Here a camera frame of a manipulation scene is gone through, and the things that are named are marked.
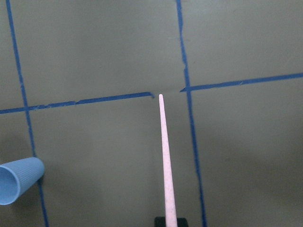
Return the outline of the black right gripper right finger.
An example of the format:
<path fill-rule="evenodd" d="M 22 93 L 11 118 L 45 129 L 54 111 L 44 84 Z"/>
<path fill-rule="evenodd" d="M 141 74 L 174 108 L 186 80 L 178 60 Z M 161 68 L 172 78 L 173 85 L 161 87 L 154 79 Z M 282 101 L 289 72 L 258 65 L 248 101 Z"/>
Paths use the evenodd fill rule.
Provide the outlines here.
<path fill-rule="evenodd" d="M 178 227 L 188 227 L 188 222 L 186 218 L 177 218 Z"/>

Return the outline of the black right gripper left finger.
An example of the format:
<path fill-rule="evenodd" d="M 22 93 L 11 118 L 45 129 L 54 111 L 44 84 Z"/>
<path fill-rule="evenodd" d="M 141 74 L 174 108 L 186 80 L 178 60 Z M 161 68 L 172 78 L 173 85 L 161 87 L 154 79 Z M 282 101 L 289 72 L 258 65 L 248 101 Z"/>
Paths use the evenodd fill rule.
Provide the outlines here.
<path fill-rule="evenodd" d="M 154 219 L 154 227 L 166 227 L 166 219 L 165 219 L 165 217 L 155 217 L 155 219 Z"/>

